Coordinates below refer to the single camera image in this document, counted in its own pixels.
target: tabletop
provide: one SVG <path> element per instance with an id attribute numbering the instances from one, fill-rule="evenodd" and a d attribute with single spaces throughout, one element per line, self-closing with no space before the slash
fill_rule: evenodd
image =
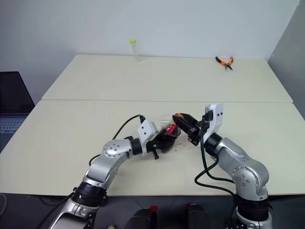
<path id="1" fill-rule="evenodd" d="M 78 186 L 89 159 L 99 154 L 131 116 L 143 114 L 160 126 L 162 115 L 176 112 L 200 119 L 209 103 L 40 101 L 0 154 L 0 192 L 67 195 Z M 117 139 L 136 136 L 140 125 L 128 123 Z M 218 134 L 228 137 L 269 170 L 270 194 L 305 193 L 305 122 L 291 103 L 224 103 Z M 203 170 L 197 147 L 182 134 L 173 148 L 134 156 L 120 167 L 108 194 L 226 195 L 194 183 Z M 207 156 L 207 163 L 212 163 Z M 214 176 L 229 176 L 219 167 Z M 201 178 L 203 183 L 234 190 L 231 183 Z"/>
<path id="2" fill-rule="evenodd" d="M 43 100 L 292 102 L 263 59 L 76 55 Z"/>

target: laptop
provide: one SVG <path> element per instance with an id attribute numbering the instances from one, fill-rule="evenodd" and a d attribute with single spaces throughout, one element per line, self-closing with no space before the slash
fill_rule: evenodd
<path id="1" fill-rule="evenodd" d="M 34 106 L 19 72 L 0 72 L 0 153 Z"/>

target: pliers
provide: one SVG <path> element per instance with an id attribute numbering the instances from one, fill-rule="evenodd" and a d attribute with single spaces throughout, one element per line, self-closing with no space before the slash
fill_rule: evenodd
<path id="1" fill-rule="evenodd" d="M 215 57 L 216 61 L 221 63 L 222 66 L 224 66 L 224 68 L 227 70 L 227 67 L 231 70 L 233 70 L 231 68 L 231 64 L 233 63 L 233 57 L 230 58 L 230 61 L 228 63 L 226 63 L 225 61 L 220 60 L 218 57 Z"/>

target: gray wall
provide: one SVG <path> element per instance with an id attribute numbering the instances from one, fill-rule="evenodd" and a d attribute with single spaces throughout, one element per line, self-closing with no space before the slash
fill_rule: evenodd
<path id="1" fill-rule="evenodd" d="M 0 71 L 38 102 L 75 54 L 265 58 L 299 0 L 0 0 Z"/>
<path id="2" fill-rule="evenodd" d="M 305 0 L 301 0 L 268 63 L 305 119 L 304 55 Z"/>

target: test tube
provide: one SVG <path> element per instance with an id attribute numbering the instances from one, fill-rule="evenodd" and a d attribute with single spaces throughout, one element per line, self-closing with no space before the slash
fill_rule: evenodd
<path id="1" fill-rule="evenodd" d="M 140 57 L 137 52 L 137 40 L 132 38 L 129 40 L 130 46 L 132 48 L 132 53 L 136 61 L 140 61 Z"/>

